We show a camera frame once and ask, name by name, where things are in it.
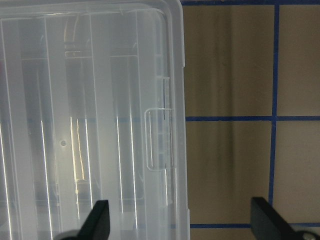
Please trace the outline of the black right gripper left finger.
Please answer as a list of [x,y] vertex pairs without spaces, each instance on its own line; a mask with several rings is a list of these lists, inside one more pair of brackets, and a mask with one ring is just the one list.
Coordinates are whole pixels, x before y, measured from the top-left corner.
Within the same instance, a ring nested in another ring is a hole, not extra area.
[[80,228],[76,240],[108,240],[111,232],[108,200],[98,200]]

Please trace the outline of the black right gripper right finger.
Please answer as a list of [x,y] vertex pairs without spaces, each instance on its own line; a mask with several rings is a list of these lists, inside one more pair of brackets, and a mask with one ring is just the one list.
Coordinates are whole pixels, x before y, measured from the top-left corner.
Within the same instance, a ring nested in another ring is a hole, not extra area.
[[263,197],[252,197],[250,227],[256,240],[299,240],[300,235]]

